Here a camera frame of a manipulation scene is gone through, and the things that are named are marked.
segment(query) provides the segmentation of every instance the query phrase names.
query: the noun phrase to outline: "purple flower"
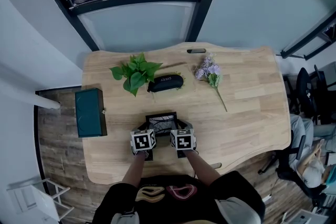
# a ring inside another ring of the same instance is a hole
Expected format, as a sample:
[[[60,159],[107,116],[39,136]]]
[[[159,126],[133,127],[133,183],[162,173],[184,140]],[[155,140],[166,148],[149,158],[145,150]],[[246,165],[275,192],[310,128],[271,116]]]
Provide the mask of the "purple flower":
[[[195,77],[196,79],[201,79],[201,77],[204,75],[204,70],[202,68],[198,69],[196,74],[195,74]]]
[[[208,74],[209,74],[208,68],[207,67],[203,67],[203,72],[204,72],[204,75],[207,77]]]
[[[214,62],[214,59],[211,57],[205,57],[201,65],[202,68],[208,68]]]
[[[212,66],[208,67],[208,72],[210,74],[219,75],[221,73],[221,68],[218,65],[212,65]]]

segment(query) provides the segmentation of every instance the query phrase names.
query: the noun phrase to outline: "green plant cutting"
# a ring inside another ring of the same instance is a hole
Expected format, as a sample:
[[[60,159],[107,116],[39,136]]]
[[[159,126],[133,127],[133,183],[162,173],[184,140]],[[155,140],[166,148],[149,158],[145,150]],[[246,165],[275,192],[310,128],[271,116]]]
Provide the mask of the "green plant cutting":
[[[121,80],[125,77],[124,89],[134,96],[137,96],[138,89],[145,83],[154,82],[154,74],[160,68],[162,63],[147,62],[142,52],[138,56],[130,56],[130,62],[126,65],[121,63],[121,67],[112,67],[114,79]]]

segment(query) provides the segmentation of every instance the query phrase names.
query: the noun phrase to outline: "lilac flower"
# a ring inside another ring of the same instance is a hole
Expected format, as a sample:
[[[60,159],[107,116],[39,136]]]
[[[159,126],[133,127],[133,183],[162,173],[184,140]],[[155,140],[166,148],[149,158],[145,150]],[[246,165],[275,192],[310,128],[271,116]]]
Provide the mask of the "lilac flower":
[[[202,68],[199,68],[195,74],[196,79],[201,79],[201,77],[204,75],[204,70]]]
[[[220,82],[220,77],[221,77],[221,68],[215,63],[213,54],[209,54],[208,57],[205,57],[203,63],[201,64],[201,66],[198,68],[198,70],[195,73],[196,79],[201,79],[202,76],[205,76],[205,78],[207,79],[207,82],[211,85],[211,87],[213,87],[216,90],[224,106],[224,109],[227,112],[225,103],[218,91],[218,84]]]
[[[218,65],[212,65],[212,66],[208,67],[208,72],[210,74],[219,75],[221,73],[221,68]]]

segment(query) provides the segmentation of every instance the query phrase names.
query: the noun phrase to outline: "black shirt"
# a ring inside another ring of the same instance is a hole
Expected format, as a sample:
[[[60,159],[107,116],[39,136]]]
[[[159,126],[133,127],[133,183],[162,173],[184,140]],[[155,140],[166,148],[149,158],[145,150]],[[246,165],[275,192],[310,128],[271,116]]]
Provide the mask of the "black shirt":
[[[216,200],[229,197],[244,201],[263,219],[265,205],[259,194],[238,172],[231,172],[209,187],[187,175],[142,178],[139,188],[115,184],[98,207],[92,223],[110,224],[115,214],[135,212],[140,223],[168,224],[193,220],[227,223]]]

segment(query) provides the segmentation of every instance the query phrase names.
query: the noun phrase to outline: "chair leg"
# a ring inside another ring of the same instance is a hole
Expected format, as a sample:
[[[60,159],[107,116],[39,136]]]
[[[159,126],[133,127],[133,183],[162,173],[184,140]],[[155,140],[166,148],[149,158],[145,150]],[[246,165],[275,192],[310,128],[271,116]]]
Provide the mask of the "chair leg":
[[[59,219],[61,220],[63,217],[65,217],[67,214],[69,214],[71,211],[73,211],[74,210],[74,207],[70,207],[69,208],[69,210],[67,210],[63,215],[61,215],[60,217],[59,217]]]
[[[259,175],[264,174],[277,160],[278,160],[277,155],[272,155],[271,161],[266,165],[264,169],[260,169],[258,171],[258,174]]]
[[[60,192],[56,193],[55,195],[52,195],[52,198],[53,198],[53,199],[55,199],[56,197],[59,197],[59,196],[61,196],[63,193],[66,193],[66,192],[67,192],[69,189],[70,189],[69,187],[68,187],[68,188],[65,188],[65,189],[63,189],[62,191],[60,191]]]

